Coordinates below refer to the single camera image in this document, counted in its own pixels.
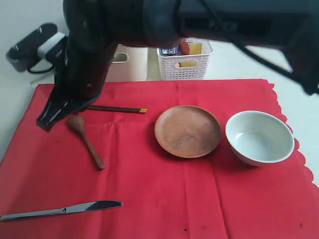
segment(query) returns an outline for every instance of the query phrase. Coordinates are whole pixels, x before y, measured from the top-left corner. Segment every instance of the chopsticks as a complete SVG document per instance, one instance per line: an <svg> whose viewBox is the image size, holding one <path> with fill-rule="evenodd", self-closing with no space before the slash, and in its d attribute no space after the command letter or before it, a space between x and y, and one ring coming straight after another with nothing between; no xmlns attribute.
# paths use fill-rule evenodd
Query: chopsticks
<svg viewBox="0 0 319 239"><path fill-rule="evenodd" d="M144 108L95 106L95 105L89 105L87 109L94 110L94 111L113 111L113 112L126 112L126 113L138 113L138 114L145 114L148 111L148 109L144 109Z"/></svg>

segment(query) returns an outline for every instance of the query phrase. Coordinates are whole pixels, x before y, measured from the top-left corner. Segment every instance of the wooden plate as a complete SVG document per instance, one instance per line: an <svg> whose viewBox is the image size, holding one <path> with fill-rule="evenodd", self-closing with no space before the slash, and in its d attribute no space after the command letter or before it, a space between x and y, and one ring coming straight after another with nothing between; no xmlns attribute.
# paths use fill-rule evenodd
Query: wooden plate
<svg viewBox="0 0 319 239"><path fill-rule="evenodd" d="M166 110L155 124L155 136L167 152L183 158L209 154L221 141L216 117L197 106L176 106Z"/></svg>

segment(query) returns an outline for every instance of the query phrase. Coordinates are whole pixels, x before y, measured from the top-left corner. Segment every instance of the red cloth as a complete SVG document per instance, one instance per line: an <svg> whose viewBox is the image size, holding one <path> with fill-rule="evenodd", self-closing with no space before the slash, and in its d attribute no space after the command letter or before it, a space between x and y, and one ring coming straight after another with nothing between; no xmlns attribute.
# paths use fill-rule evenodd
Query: red cloth
<svg viewBox="0 0 319 239"><path fill-rule="evenodd" d="M284 162L250 167L223 132L206 157L166 153L154 124L166 109L196 105L223 128L235 113L260 110L286 120L265 80L108 83L96 104L148 108L146 115L86 111L86 131L107 168L98 171L65 121L35 125L52 85L37 87L0 165L0 215L96 200L123 207L0 222L1 238L318 239L319 190L297 151Z"/></svg>

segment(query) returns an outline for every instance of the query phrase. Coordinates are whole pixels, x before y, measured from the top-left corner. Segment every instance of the white table surface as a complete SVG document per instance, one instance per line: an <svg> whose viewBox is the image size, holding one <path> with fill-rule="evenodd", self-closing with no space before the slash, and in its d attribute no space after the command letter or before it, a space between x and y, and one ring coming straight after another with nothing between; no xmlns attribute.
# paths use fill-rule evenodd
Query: white table surface
<svg viewBox="0 0 319 239"><path fill-rule="evenodd" d="M319 185L319 97L306 96L300 86L268 70L249 59L231 44L212 41L212 55L205 79L247 79L263 78L275 84L278 102L282 112L288 117L288 124L300 143L300 152L306 157L306 166L315 175L314 183ZM253 48L257 53L271 59L276 64L289 69L283 55L276 50ZM33 95L35 86L52 83L52 75L33 76L17 73L0 58L0 159L12 139L17 124L21 120ZM149 51L148 80L160 79L159 65L155 49Z"/></svg>

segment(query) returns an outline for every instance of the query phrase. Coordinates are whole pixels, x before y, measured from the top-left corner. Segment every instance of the butter knife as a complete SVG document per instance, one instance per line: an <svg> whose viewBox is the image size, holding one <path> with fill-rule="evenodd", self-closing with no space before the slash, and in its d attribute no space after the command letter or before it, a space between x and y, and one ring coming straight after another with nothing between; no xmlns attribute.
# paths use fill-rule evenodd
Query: butter knife
<svg viewBox="0 0 319 239"><path fill-rule="evenodd" d="M8 220L14 220L19 218L48 216L48 215L56 215L56 214L89 212L89 211L103 210L108 208L121 207L122 205L123 203L119 201L114 201L114 200L95 201L95 202L82 203L82 204L77 204L74 206L59 208L59 209L4 215L0 217L0 221L8 221Z"/></svg>

